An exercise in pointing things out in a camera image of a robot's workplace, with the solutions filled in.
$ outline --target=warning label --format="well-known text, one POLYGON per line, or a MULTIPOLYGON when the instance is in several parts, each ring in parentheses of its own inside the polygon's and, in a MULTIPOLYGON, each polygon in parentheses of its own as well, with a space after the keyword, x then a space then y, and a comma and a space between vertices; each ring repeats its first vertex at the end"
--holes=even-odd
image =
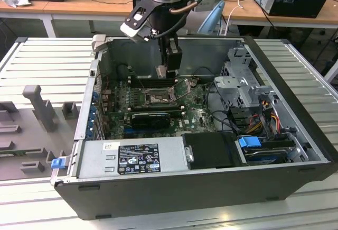
POLYGON ((158 144, 119 146, 117 169, 119 174, 160 172, 158 144))

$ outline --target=floor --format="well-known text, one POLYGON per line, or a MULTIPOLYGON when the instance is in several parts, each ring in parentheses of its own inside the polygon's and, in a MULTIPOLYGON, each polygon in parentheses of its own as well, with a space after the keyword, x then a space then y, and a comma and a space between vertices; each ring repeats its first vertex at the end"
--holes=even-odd
MULTIPOLYGON (((119 27, 121 22, 95 21, 95 29, 97 33, 104 33, 111 36, 122 36, 119 27)), ((56 20, 54 27, 59 37, 92 37, 88 21, 69 21, 56 20)), ((304 42, 299 51, 309 61, 316 59, 322 47, 332 36, 334 29, 314 29, 307 40, 304 42)), ((269 28, 265 27, 260 34, 260 38, 268 36, 269 28)), ((288 38, 298 41, 303 37, 304 30, 292 29, 288 38)), ((22 20, 22 19, 2 19, 0 21, 0 60, 7 50, 12 46, 18 36, 27 37, 47 37, 41 20, 22 20)), ((330 42, 326 50, 320 56, 315 67, 322 71, 328 61, 336 54, 338 44, 330 42)))

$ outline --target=copper tube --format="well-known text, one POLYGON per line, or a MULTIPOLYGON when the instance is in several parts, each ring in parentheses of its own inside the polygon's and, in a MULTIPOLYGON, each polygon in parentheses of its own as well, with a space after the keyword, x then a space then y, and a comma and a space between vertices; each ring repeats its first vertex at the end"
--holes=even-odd
POLYGON ((193 3, 187 5, 187 6, 183 7, 183 8, 179 8, 179 9, 176 9, 176 10, 171 9, 171 10, 170 10, 170 13, 171 13, 171 14, 175 14, 175 15, 176 15, 176 14, 181 14, 181 13, 184 13, 184 12, 187 12, 187 11, 192 10, 192 9, 195 8, 197 5, 198 5, 197 2, 193 2, 193 3))

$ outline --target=yellow wire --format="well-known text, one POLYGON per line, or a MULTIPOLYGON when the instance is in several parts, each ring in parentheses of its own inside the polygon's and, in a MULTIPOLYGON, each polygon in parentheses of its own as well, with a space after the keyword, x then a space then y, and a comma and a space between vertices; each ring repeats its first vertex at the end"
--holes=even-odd
POLYGON ((277 129, 277 118, 276 118, 274 115, 272 115, 271 117, 275 120, 275 123, 276 123, 276 131, 278 132, 278 129, 277 129))
POLYGON ((256 129, 260 128, 261 125, 262 125, 262 122, 260 122, 256 126, 252 127, 249 131, 247 131, 247 133, 251 133, 251 132, 255 131, 256 129))

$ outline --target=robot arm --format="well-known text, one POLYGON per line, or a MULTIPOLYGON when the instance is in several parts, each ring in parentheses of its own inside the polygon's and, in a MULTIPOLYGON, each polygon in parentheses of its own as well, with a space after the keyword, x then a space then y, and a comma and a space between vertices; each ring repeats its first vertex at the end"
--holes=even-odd
POLYGON ((157 39, 165 76, 174 77, 182 59, 176 33, 185 25, 189 12, 202 1, 142 0, 120 29, 133 41, 157 39))

